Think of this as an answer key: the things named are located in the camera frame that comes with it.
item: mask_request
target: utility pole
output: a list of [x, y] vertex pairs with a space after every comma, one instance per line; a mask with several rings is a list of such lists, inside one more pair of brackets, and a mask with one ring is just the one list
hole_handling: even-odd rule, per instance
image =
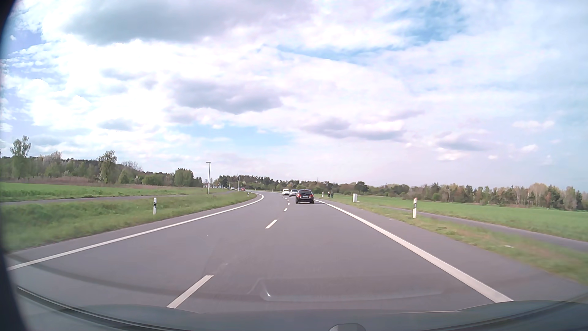
[[206, 162], [208, 163], [208, 180], [206, 183], [206, 195], [211, 193], [211, 163], [210, 162]]

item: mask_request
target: grass verge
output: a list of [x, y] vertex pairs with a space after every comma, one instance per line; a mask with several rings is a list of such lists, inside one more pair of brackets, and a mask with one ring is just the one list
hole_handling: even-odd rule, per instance
[[[388, 206], [412, 211], [412, 200], [401, 198], [359, 196], [356, 205]], [[347, 203], [351, 196], [335, 194], [331, 199]], [[511, 208], [463, 203], [419, 201], [419, 211], [437, 215], [499, 224], [562, 238], [588, 241], [588, 213], [583, 211], [547, 210], [545, 208]]]
[[381, 206], [353, 204], [347, 201], [344, 203], [442, 234], [453, 240], [462, 241], [472, 246], [480, 247], [481, 249], [492, 251], [543, 269], [549, 273], [588, 285], [587, 253], [528, 239], [527, 237], [517, 236], [515, 234], [491, 231], [481, 227], [440, 221], [423, 216], [418, 216], [416, 219], [413, 219], [411, 211], [391, 210]]
[[219, 196], [160, 197], [153, 215], [150, 198], [3, 206], [2, 234], [7, 251], [122, 229], [253, 199], [245, 192]]
[[[215, 193], [223, 190], [213, 188], [211, 189], [211, 191]], [[206, 189], [200, 187], [127, 188], [53, 184], [0, 183], [0, 202], [34, 201], [63, 198], [172, 196], [205, 193]]]

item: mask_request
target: car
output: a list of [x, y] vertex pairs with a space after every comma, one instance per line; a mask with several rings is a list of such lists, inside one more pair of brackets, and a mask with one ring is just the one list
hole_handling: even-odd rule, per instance
[[315, 196], [310, 190], [298, 190], [296, 193], [296, 203], [308, 202], [315, 203]]

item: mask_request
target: sky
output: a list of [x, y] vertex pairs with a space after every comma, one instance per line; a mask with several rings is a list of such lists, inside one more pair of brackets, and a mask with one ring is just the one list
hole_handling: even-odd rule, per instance
[[588, 190], [588, 2], [21, 0], [0, 151]]

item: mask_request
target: asphalt road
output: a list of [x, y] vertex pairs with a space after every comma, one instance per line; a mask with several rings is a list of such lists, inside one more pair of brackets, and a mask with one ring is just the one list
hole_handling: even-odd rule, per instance
[[[9, 272], [18, 286], [71, 306], [141, 304], [200, 313], [422, 312], [588, 292], [352, 206], [295, 204], [278, 193], [261, 194], [234, 206], [19, 251], [7, 257]], [[22, 307], [27, 314], [36, 309]]]

